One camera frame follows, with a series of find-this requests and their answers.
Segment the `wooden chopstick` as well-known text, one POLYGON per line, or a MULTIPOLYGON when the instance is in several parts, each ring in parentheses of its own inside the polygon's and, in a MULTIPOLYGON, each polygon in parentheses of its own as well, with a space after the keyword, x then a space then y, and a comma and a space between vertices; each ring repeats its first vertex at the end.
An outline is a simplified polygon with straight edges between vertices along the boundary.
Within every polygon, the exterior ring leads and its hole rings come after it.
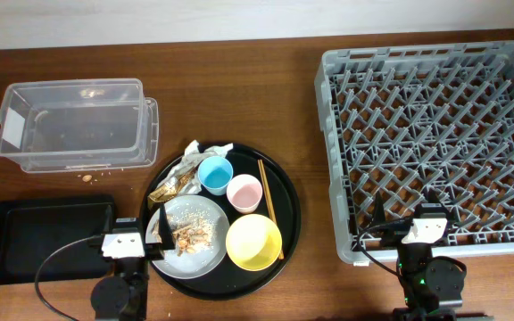
POLYGON ((260 175, 261 175, 261 183, 262 183, 262 186, 263 186, 263 192, 264 192, 264 196, 265 196, 265 202, 266 202, 267 210, 268 210, 268 213, 269 213, 269 218, 274 223, 274 225, 277 228, 277 230, 279 230, 278 222, 277 222, 277 218, 276 218, 276 213, 275 213, 275 210, 274 210, 274 204, 273 204, 273 201, 272 201, 272 198, 271 198, 270 189, 269 189, 269 182, 268 182, 268 179, 267 179, 267 174, 266 174, 266 170, 265 170, 265 166, 264 166, 264 161, 262 159, 258 159, 257 160, 257 164, 258 164, 259 172, 260 172, 260 175))

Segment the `pink plastic cup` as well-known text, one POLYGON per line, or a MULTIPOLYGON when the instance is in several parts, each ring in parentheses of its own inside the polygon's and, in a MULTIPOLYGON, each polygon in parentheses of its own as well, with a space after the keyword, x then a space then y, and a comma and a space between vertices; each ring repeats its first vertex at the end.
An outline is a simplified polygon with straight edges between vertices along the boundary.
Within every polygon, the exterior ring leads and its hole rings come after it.
POLYGON ((259 179, 240 174, 228 183, 226 196, 229 203, 240 213, 253 213, 261 202, 263 189, 259 179))

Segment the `gold brown snack wrapper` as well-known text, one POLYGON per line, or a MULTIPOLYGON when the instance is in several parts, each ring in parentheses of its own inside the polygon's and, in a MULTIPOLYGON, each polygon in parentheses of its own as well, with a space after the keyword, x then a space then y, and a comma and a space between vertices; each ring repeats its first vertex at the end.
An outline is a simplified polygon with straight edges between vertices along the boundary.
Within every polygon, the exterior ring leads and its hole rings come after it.
POLYGON ((168 181, 157 187, 147 197, 148 209, 152 209, 156 203, 164 203, 177 197, 194 178, 195 171, 196 168, 192 168, 179 177, 171 177, 168 181))

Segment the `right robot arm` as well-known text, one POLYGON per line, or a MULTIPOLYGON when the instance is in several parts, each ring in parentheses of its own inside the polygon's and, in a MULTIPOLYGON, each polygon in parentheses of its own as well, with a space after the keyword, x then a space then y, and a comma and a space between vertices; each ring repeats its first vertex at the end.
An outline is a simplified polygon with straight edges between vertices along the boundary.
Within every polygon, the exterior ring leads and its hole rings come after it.
POLYGON ((467 275, 462 262, 436 256, 432 249, 455 227, 455 216, 437 198, 425 193, 406 218, 386 220, 384 202, 376 195, 373 219, 367 231, 381 234, 380 243, 397 251, 392 274, 404 293, 405 306, 394 309, 392 319, 455 320, 455 309, 462 306, 461 292, 467 275))

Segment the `white napkin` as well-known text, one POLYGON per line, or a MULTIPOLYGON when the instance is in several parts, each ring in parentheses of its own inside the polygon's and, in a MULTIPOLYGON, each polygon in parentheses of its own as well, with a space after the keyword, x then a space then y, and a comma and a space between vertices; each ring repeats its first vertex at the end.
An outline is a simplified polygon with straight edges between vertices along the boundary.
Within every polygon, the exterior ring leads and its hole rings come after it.
MULTIPOLYGON (((180 178, 190 169, 197 167, 203 160, 211 156, 220 156, 225 158, 228 152, 232 149, 233 144, 229 143, 222 146, 213 145, 202 151, 200 144, 194 140, 187 146, 184 154, 178 161, 178 164, 171 166, 168 174, 162 175, 162 181, 157 186, 160 187, 172 178, 180 178)), ((185 186, 178 192, 178 195, 199 194, 201 191, 202 184, 197 177, 197 174, 194 173, 194 177, 185 184, 185 186)))

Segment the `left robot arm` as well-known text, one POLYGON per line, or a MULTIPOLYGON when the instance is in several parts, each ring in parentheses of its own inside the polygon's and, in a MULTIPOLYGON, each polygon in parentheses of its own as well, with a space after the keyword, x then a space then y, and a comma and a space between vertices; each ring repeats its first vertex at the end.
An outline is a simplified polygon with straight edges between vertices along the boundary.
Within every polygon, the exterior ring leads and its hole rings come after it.
POLYGON ((146 319, 148 265, 163 260, 165 251, 176 248, 163 205, 155 204, 150 213, 160 221, 149 243, 141 220, 115 218, 111 209, 106 210, 104 229, 95 245, 111 264, 112 275, 101 279, 91 293, 96 320, 146 319))

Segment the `yellow plastic bowl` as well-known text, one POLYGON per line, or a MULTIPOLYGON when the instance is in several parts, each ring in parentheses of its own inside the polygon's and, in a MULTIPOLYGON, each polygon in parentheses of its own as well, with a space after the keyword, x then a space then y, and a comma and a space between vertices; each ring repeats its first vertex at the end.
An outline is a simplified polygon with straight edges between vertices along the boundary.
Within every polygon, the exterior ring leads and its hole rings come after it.
POLYGON ((226 236, 226 250, 233 263, 246 271, 264 270, 281 254, 283 239, 277 225, 260 214, 237 219, 226 236))

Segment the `light blue plastic cup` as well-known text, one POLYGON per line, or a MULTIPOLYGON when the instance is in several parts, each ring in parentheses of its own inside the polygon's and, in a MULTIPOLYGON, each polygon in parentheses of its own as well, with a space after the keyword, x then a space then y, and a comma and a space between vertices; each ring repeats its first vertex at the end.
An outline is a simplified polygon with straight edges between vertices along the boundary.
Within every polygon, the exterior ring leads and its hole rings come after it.
POLYGON ((231 179, 233 167, 224 157, 211 156, 203 160, 197 171, 202 186, 211 194, 224 195, 231 179))

